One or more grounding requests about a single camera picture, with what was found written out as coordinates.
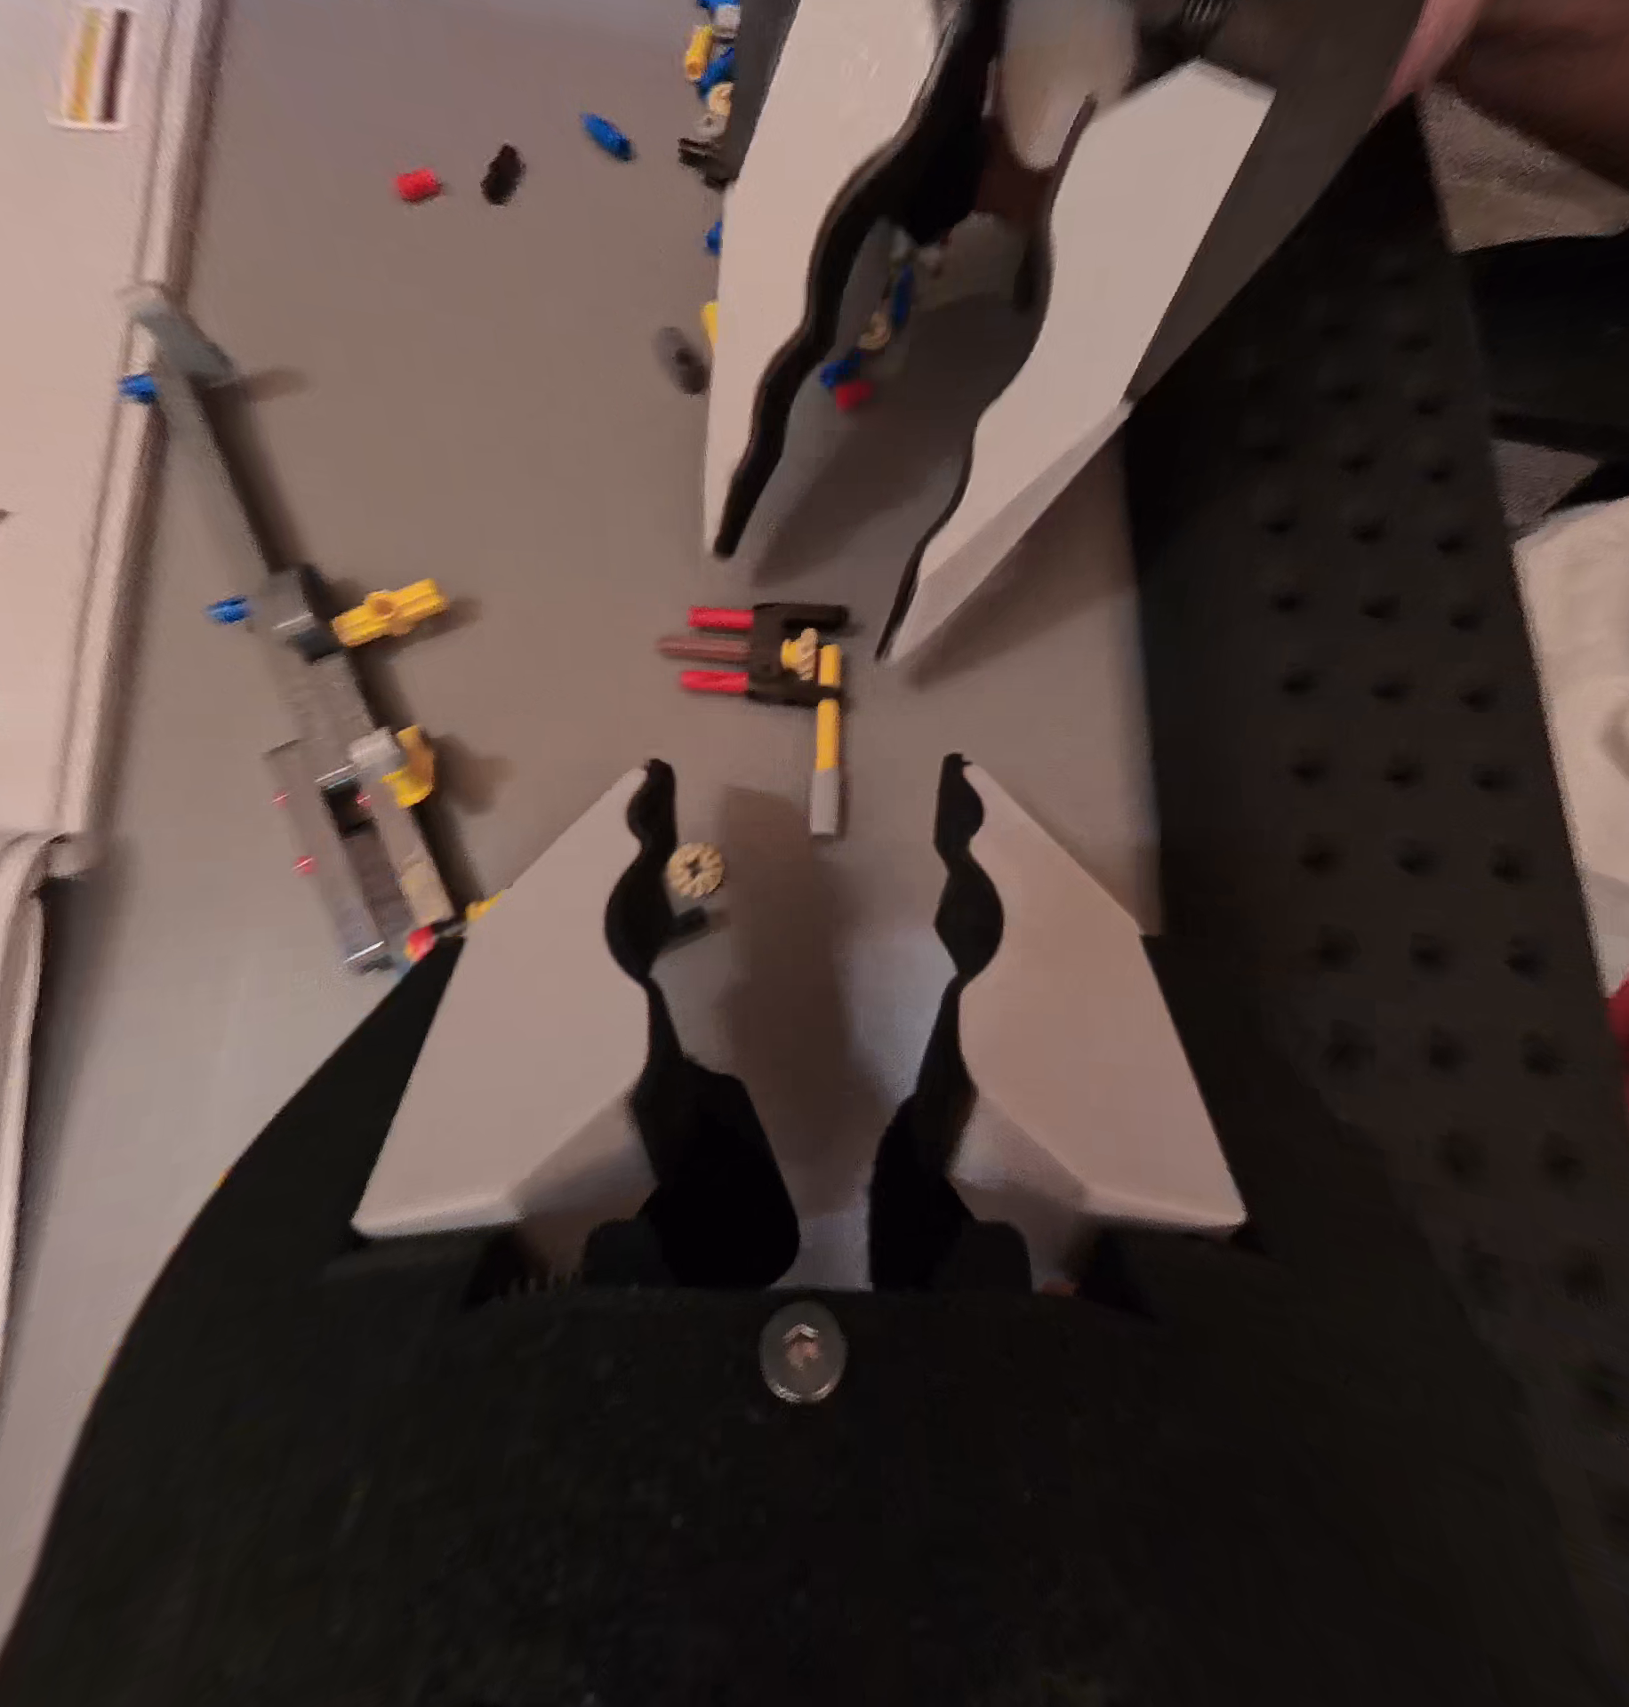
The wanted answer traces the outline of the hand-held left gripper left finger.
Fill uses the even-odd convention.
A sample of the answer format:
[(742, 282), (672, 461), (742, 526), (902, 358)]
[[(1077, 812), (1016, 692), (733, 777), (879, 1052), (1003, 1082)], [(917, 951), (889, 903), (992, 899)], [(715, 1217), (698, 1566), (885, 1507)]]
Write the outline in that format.
[(801, 1217), (740, 1078), (683, 1046), (656, 968), (677, 775), (626, 772), (468, 926), (353, 1227), (508, 1234), (536, 1278), (759, 1292)]

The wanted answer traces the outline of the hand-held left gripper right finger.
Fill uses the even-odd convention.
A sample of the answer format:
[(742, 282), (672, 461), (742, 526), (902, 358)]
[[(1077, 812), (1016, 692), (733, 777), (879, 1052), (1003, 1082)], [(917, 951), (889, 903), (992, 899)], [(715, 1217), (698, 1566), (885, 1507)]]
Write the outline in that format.
[(1133, 913), (975, 760), (942, 760), (950, 958), (870, 1179), (877, 1292), (1081, 1286), (1117, 1229), (1247, 1219)]

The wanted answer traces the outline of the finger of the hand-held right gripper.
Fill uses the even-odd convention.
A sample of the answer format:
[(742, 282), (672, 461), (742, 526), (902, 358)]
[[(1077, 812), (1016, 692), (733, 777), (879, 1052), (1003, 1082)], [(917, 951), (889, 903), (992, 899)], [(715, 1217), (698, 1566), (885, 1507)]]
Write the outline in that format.
[(1072, 141), (1037, 337), (982, 413), (955, 501), (912, 554), (881, 661), (929, 648), (1125, 425), (1131, 385), (1274, 99), (1196, 59)]
[(702, 528), (736, 554), (877, 223), (978, 120), (1003, 4), (799, 4), (723, 211)]

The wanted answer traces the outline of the long grey lego beam assembly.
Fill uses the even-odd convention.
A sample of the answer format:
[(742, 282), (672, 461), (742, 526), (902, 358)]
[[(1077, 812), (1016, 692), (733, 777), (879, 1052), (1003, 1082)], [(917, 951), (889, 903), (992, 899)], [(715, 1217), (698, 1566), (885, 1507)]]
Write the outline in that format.
[(268, 749), (266, 766), (294, 865), (321, 897), (350, 972), (407, 972), (466, 924), (420, 821), (435, 754), (418, 730), (378, 718), (357, 652), (325, 610), (321, 573), (279, 552), (254, 514), (249, 471), (214, 411), (241, 377), (233, 360), (167, 288), (136, 288), (129, 312), (150, 337), (170, 450), (199, 476), (211, 526), (241, 573), (243, 613), (231, 623), (254, 638), (285, 716), (289, 735)]

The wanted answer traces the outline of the black lego fork red pins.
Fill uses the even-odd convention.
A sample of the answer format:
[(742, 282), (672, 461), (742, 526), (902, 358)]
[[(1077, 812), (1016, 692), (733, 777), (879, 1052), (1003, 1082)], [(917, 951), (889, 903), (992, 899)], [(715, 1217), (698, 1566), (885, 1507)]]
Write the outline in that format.
[(797, 680), (782, 669), (782, 644), (799, 631), (820, 629), (824, 646), (839, 644), (849, 629), (847, 606), (811, 602), (757, 602), (754, 606), (691, 606), (685, 629), (689, 632), (746, 634), (754, 646), (754, 657), (746, 671), (717, 667), (694, 667), (681, 661), (679, 686), (685, 693), (723, 695), (750, 699), (763, 705), (813, 711), (822, 690), (816, 682)]

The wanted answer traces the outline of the pile of small lego pins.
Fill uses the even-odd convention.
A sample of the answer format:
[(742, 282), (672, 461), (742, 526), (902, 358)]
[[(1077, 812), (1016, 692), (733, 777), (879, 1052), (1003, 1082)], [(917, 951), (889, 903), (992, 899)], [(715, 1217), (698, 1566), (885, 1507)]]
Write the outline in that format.
[(689, 391), (708, 398), (704, 429), (715, 444), (725, 425), (727, 402), (713, 394), (725, 190), (731, 170), (715, 162), (733, 139), (744, 137), (742, 118), (733, 116), (734, 72), (731, 53), (740, 34), (754, 27), (786, 23), (786, 38), (769, 42), (769, 67), (792, 46), (790, 107), (795, 120), (828, 116), (837, 137), (860, 124), (858, 137), (872, 147), (915, 107), (917, 82), (931, 74), (946, 25), (942, 4), (700, 4), (698, 23), (683, 55), (683, 74), (698, 95), (696, 122), (681, 141), (681, 160), (715, 194), (704, 240), (710, 295), (693, 335), (666, 330), (660, 351), (668, 371)]

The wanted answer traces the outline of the open lego instruction booklet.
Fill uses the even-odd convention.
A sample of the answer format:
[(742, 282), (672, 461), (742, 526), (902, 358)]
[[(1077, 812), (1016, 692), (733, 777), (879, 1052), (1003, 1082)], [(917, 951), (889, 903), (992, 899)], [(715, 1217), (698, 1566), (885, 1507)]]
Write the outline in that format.
[(134, 320), (186, 288), (222, 4), (0, 4), (0, 1375), (43, 886), (94, 853), (159, 421)]

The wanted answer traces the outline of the person's right hand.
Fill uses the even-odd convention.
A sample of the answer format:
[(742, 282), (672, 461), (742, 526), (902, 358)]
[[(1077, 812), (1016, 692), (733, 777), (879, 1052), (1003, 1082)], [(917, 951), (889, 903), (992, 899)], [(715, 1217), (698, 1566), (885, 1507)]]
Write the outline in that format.
[(1384, 109), (1437, 82), (1629, 190), (1629, 2), (1426, 2)]

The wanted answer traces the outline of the black foam pad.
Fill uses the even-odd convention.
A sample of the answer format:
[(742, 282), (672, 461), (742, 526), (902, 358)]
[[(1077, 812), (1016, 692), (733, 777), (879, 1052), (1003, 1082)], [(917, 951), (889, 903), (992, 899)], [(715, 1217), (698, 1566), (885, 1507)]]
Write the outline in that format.
[(1629, 1703), (1629, 1113), (1418, 114), (1125, 429), (1165, 922), (1258, 977), (1525, 1402)]

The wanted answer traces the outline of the person's white shirt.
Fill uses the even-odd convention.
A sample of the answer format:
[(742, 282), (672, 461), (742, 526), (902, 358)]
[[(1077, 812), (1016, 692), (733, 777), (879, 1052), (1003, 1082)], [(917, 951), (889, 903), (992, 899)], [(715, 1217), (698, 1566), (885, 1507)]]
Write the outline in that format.
[(1629, 497), (1538, 524), (1514, 564), (1609, 998), (1629, 973)]

